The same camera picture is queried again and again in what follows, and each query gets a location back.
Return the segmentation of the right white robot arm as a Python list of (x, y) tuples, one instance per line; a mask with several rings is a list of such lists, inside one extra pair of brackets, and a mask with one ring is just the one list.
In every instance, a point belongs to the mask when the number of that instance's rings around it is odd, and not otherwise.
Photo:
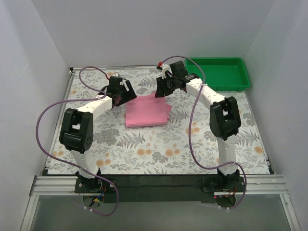
[(176, 89), (181, 89), (194, 96), (210, 112), (209, 126), (218, 143), (219, 165), (215, 168), (218, 173), (218, 187), (229, 191), (240, 178), (236, 165), (235, 141), (241, 126), (238, 103), (234, 97), (225, 97), (205, 84), (195, 74), (189, 74), (183, 61), (167, 65), (159, 63), (157, 69), (161, 77), (156, 79), (157, 90), (155, 97), (165, 97)]

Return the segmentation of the pink t shirt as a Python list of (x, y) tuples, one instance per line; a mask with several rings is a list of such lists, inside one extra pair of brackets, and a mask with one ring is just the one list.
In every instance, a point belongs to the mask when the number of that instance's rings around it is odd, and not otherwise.
[(125, 123), (128, 128), (166, 125), (172, 106), (155, 94), (138, 96), (126, 103)]

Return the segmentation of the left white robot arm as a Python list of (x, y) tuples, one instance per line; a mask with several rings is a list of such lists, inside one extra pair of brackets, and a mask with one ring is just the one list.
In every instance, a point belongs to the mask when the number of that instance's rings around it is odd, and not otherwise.
[(66, 109), (60, 131), (60, 143), (72, 154), (80, 166), (79, 176), (87, 178), (86, 187), (93, 193), (102, 188), (102, 180), (95, 176), (99, 167), (89, 149), (94, 140), (94, 121), (114, 107), (125, 104), (137, 96), (129, 80), (116, 74), (109, 78), (106, 94), (99, 93), (94, 101), (78, 109)]

